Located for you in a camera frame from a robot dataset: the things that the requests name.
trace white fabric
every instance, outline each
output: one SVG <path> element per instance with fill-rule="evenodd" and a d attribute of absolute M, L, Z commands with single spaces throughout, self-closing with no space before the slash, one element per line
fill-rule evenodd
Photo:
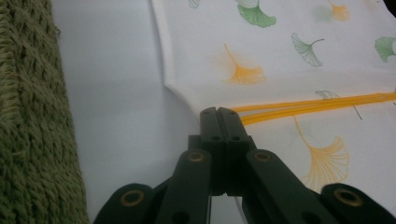
<path fill-rule="evenodd" d="M 318 100 L 325 91 L 341 97 L 395 91 L 396 57 L 391 53 L 396 49 L 396 20 L 382 1 L 152 2 L 164 84 L 195 114 L 210 106 Z M 244 14 L 256 6 L 268 22 Z M 258 75 L 244 83 L 235 81 L 237 67 L 256 69 L 251 72 Z M 295 120 L 256 123 L 247 126 L 247 132 L 302 180 L 312 168 L 312 147 L 324 150 L 338 141 L 340 150 L 334 155 L 347 156 L 340 161 L 346 164 L 339 167 L 344 169 L 340 181 L 362 189 L 396 215 L 393 102 Z"/>

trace clamp jaw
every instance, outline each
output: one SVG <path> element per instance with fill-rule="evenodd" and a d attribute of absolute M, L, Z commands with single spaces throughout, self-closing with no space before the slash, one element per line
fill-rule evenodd
<path fill-rule="evenodd" d="M 396 223 L 385 208 L 358 189 L 331 184 L 321 194 L 307 189 L 273 152 L 257 149 L 237 113 L 201 112 L 201 134 L 189 136 L 173 175 L 152 189 L 118 189 L 95 224 L 204 224 L 212 196 L 243 198 L 247 222 Z"/>

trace wicker texture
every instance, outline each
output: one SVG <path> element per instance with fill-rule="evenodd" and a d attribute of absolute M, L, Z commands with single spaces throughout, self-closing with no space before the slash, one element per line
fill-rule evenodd
<path fill-rule="evenodd" d="M 50 0 L 0 0 L 0 223 L 87 223 Z"/>

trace yellow ginkgo leaf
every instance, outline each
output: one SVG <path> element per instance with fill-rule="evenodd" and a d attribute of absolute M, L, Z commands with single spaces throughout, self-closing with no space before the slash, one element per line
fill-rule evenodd
<path fill-rule="evenodd" d="M 343 4 L 341 6 L 337 6 L 329 1 L 332 5 L 332 17 L 338 21 L 347 21 L 349 20 L 349 10 L 347 9 L 347 5 Z"/>
<path fill-rule="evenodd" d="M 227 80 L 229 83 L 236 83 L 236 84 L 245 84 L 245 85 L 253 85 L 256 83 L 264 82 L 265 75 L 260 66 L 255 68 L 246 68 L 240 66 L 231 52 L 228 50 L 227 45 L 224 44 L 225 49 L 227 50 L 228 55 L 230 56 L 233 64 L 235 65 L 235 70 L 233 72 L 233 76 Z"/>
<path fill-rule="evenodd" d="M 313 190 L 320 191 L 325 185 L 346 179 L 349 154 L 343 140 L 340 137 L 335 137 L 328 147 L 313 147 L 306 141 L 295 117 L 294 122 L 311 154 L 309 173 L 303 177 L 305 185 Z"/>

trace yellow stripe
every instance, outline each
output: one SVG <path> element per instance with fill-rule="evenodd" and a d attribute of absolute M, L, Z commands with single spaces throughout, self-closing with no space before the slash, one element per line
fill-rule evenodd
<path fill-rule="evenodd" d="M 248 106 L 236 107 L 233 108 L 233 110 L 235 112 L 247 112 L 254 110 L 275 109 L 272 111 L 266 111 L 266 112 L 261 112 L 258 114 L 242 117 L 241 120 L 244 123 L 244 125 L 249 125 L 269 119 L 279 119 L 287 116 L 339 109 L 354 105 L 383 103 L 386 101 L 393 101 L 393 100 L 396 100 L 396 92 L 334 98 L 330 100 L 289 102 L 289 103 L 270 104 L 270 105 L 248 105 Z"/>

